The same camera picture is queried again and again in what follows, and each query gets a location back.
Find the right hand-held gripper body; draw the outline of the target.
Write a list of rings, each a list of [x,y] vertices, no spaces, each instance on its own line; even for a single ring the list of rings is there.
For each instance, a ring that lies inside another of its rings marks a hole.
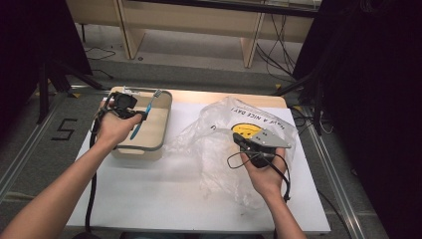
[[[248,148],[242,148],[257,168],[267,166],[273,161],[278,148],[291,148],[292,145],[268,129],[260,129],[256,133],[242,132]]]

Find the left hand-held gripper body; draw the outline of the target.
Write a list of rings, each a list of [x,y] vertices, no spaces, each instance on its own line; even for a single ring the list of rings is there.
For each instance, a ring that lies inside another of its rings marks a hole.
[[[132,95],[120,92],[113,92],[105,100],[105,112],[112,112],[120,119],[129,119],[138,114],[134,110],[137,99]]]

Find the blue toothbrush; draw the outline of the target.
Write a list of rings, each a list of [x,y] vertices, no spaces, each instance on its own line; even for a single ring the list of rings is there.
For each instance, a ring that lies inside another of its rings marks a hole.
[[[149,112],[150,112],[150,110],[151,110],[151,108],[152,108],[152,103],[153,103],[153,101],[154,101],[155,99],[159,98],[159,96],[161,95],[161,93],[162,93],[162,90],[156,90],[156,91],[154,92],[154,94],[153,94],[153,96],[152,96],[151,100],[149,101],[149,103],[148,103],[148,105],[147,105],[147,107],[146,107],[146,110],[145,110],[145,119],[143,119],[140,123],[138,123],[138,124],[136,125],[136,127],[134,128],[133,133],[131,134],[131,136],[130,136],[130,138],[129,138],[130,140],[133,140],[133,139],[136,137],[136,135],[138,134],[138,132],[139,132],[139,130],[140,130],[140,128],[141,128],[142,123],[146,120],[146,118],[147,118],[147,116],[148,116],[148,114],[149,114]]]

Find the beige storage bin grey rim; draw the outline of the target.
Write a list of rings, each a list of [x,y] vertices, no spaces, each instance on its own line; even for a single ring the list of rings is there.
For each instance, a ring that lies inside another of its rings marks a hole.
[[[120,92],[132,95],[137,99],[135,111],[144,111],[156,90],[113,87],[112,92]],[[152,103],[152,108],[147,119],[142,123],[141,128],[133,140],[130,132],[127,138],[120,143],[111,154],[116,158],[157,160],[162,156],[162,146],[166,135],[167,124],[172,106],[172,94],[162,90],[159,98]]]

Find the clear plastic bag yellow smiley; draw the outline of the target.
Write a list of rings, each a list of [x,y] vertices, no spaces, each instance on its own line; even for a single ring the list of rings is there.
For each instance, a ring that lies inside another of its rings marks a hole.
[[[168,155],[197,159],[200,164],[200,186],[207,195],[223,191],[250,208],[263,206],[258,193],[241,170],[240,153],[246,151],[233,140],[233,133],[256,133],[268,129],[292,147],[281,160],[292,164],[298,131],[289,122],[238,99],[227,97],[206,106],[198,118],[166,145]]]

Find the person's left hand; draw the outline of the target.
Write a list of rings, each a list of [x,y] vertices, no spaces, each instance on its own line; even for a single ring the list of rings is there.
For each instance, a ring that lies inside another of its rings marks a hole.
[[[95,147],[111,151],[127,138],[133,127],[140,121],[141,115],[120,119],[113,113],[106,113],[101,121]]]

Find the person's right hand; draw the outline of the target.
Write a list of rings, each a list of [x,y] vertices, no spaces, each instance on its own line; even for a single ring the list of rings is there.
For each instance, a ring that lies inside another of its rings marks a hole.
[[[282,199],[283,178],[270,166],[257,168],[249,160],[246,153],[241,153],[241,159],[251,178],[255,190],[265,199]]]

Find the black tripod stand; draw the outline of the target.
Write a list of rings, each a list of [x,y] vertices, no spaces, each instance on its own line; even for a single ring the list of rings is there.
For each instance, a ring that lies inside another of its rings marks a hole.
[[[42,61],[39,66],[38,90],[40,107],[37,124],[43,122],[49,113],[50,105],[48,82],[51,82],[59,93],[67,93],[71,89],[71,85],[67,80],[66,75],[72,75],[96,90],[106,89],[104,85],[101,85],[94,79],[88,77],[86,74],[83,74],[63,61],[59,61],[57,59],[47,59]]]
[[[281,97],[293,90],[303,87],[304,91],[302,92],[300,99],[305,102],[314,102],[314,128],[318,135],[321,135],[321,110],[322,110],[322,83],[320,82],[320,75],[315,71],[312,71],[303,78],[297,80],[296,82],[290,84],[285,88],[278,88],[274,92],[274,96]]]

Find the black curtain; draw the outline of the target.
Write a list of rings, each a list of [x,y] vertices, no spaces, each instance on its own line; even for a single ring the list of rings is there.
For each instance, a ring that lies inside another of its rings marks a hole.
[[[422,0],[322,0],[296,78],[323,105],[390,239],[422,239]]]
[[[47,59],[92,70],[66,0],[0,0],[0,141],[39,81]]]

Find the light wooden desk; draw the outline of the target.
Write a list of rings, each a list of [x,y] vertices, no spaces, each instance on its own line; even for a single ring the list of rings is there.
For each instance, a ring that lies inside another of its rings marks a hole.
[[[66,0],[73,20],[80,24],[120,28],[126,56],[133,59],[147,30],[163,30],[238,37],[244,66],[252,66],[260,39],[275,40],[274,20],[282,22],[284,39],[302,43],[313,20],[285,13],[254,13],[130,0]]]

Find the metal floor rail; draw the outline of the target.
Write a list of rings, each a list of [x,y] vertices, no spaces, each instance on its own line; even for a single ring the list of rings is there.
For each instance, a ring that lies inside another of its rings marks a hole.
[[[316,126],[318,125],[316,119],[307,120],[307,130],[310,132],[311,139],[316,147],[316,152],[319,160],[324,168],[327,176],[329,185],[333,191],[333,195],[336,199],[338,208],[336,209],[339,218],[342,220],[342,224],[345,226],[346,232],[350,239],[366,239],[361,223],[355,213],[350,200],[347,198],[345,189],[340,182],[339,176],[336,172],[334,164],[331,161],[331,157],[325,146],[322,137],[317,133]]]
[[[52,123],[59,106],[65,101],[66,97],[66,94],[57,94],[53,98],[52,103],[49,106],[49,112],[40,123],[36,124],[30,136],[25,141],[18,154],[12,160],[11,165],[0,178],[0,203],[6,198],[8,191],[13,186],[16,178],[19,176],[25,164],[31,157],[39,141],[45,134],[45,131]]]

